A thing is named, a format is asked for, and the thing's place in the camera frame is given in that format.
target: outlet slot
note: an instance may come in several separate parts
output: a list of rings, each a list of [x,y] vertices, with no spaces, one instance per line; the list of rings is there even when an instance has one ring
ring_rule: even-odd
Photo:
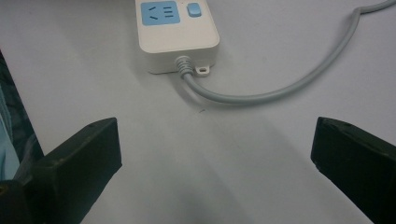
[[[143,25],[165,25],[180,23],[175,1],[146,2],[141,4]]]

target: blue switch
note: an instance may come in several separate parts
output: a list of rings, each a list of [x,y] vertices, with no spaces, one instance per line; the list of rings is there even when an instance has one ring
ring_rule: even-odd
[[[187,5],[187,10],[189,11],[189,15],[191,17],[200,17],[202,16],[201,8],[198,3],[189,3]]]

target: extension cord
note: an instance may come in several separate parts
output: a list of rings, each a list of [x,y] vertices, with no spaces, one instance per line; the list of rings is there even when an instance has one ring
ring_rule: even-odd
[[[150,73],[177,72],[176,59],[187,56],[197,76],[209,74],[219,51],[219,34],[206,0],[135,3],[139,46]]]

